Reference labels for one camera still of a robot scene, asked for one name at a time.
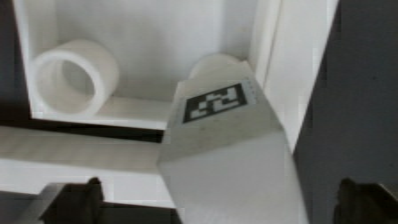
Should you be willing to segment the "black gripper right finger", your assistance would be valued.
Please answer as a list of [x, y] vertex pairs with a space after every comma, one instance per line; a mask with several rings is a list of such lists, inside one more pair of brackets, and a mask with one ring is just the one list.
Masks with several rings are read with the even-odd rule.
[[398, 224], [398, 185], [340, 183], [333, 224]]

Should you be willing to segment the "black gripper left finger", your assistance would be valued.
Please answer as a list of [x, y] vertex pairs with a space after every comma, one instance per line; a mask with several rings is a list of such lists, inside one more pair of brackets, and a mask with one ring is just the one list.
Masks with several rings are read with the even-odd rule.
[[45, 224], [178, 224], [171, 208], [105, 201], [102, 180], [68, 183], [39, 216]]

